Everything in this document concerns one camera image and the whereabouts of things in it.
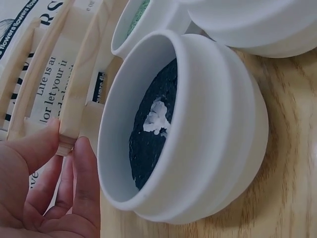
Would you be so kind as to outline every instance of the wooden frame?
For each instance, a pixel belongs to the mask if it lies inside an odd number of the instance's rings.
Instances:
[[[60,155],[67,155],[79,136],[90,85],[87,79],[93,73],[109,17],[110,10],[104,0],[88,27],[66,89],[60,114]]]
[[[26,72],[15,102],[9,124],[7,140],[14,140],[25,136],[24,118],[27,111],[33,106],[33,102],[30,99],[32,99],[36,93],[41,76],[44,73],[45,67],[53,52],[59,35],[63,30],[67,14],[73,3],[74,0],[66,0],[64,2],[62,8],[54,18],[51,26],[48,28],[35,51],[34,58],[30,63],[28,71]]]
[[[0,127],[4,126],[5,115],[8,110],[11,95],[17,83],[20,72],[31,51],[35,29],[40,26],[41,20],[35,18],[25,30],[21,40],[16,45],[0,80]],[[6,140],[7,133],[0,130],[0,139]]]
[[[15,140],[29,134],[33,134],[46,126],[45,124],[33,122],[27,117],[31,114],[41,77],[45,71],[45,67],[59,36],[63,31],[68,13],[73,7],[73,4],[74,0],[66,0],[64,2],[52,24],[42,37],[22,82],[11,116],[8,132],[0,130],[0,138]],[[93,74],[101,43],[105,36],[111,7],[110,3],[107,5],[106,0],[101,2],[100,7],[93,16],[81,43],[79,53],[69,78],[59,116],[60,143],[57,152],[58,155],[66,156],[72,150],[79,135],[86,134],[91,137],[92,134],[94,134],[94,137],[98,137],[103,105],[94,102],[88,102],[86,104],[86,101],[91,81],[90,79]],[[0,100],[5,98],[6,105],[9,105],[11,97],[10,94],[8,100],[8,93],[12,93],[14,90],[13,86],[16,84],[14,79],[19,76],[19,73],[21,72],[20,68],[23,67],[24,62],[27,59],[27,55],[31,51],[34,29],[38,26],[38,20],[30,24],[25,35],[18,43],[19,47],[16,48],[15,53],[9,60],[10,64],[8,66],[11,68],[10,70],[8,68],[4,76],[5,79],[10,79],[6,80],[6,82],[10,83],[4,83],[3,78],[0,80],[0,83],[5,85],[3,90],[0,91]],[[24,55],[26,55],[24,58],[19,57],[19,55],[21,55],[19,53],[22,51],[25,52]],[[7,107],[0,107],[0,110],[0,112],[3,111],[5,115]],[[85,126],[85,129],[81,131],[81,127],[83,125]]]

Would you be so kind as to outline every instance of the finger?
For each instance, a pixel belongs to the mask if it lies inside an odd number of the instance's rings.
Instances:
[[[62,157],[54,156],[46,165],[35,187],[26,197],[26,206],[32,206],[43,215],[50,205],[62,167]]]
[[[67,156],[60,177],[55,206],[45,214],[45,218],[60,219],[73,206],[73,162],[72,156]]]
[[[4,144],[15,150],[26,162],[29,174],[46,164],[58,149],[59,120],[53,119],[50,124],[31,136]]]
[[[73,151],[73,163],[77,174],[73,214],[89,220],[100,228],[100,185],[97,159],[87,138],[77,140]]]

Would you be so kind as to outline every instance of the white ceramic bowl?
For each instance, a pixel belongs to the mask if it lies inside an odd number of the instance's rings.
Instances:
[[[171,0],[150,0],[137,25],[127,37],[132,20],[144,0],[129,0],[115,28],[111,51],[125,59],[133,47],[147,34],[169,29],[178,34],[200,33],[201,29],[190,19],[186,7]]]
[[[146,90],[175,57],[171,126],[139,191],[129,136]],[[118,209],[154,222],[190,223],[223,209],[248,187],[263,161],[267,135],[258,85],[230,48],[201,35],[153,32],[128,55],[108,95],[98,141],[101,187]]]
[[[316,0],[178,0],[215,41],[270,58],[317,47]]]

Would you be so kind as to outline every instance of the wood grain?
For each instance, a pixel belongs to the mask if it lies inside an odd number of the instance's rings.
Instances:
[[[269,114],[265,159],[223,211],[185,226],[144,221],[102,196],[102,238],[316,238],[317,51],[289,59],[239,53]]]

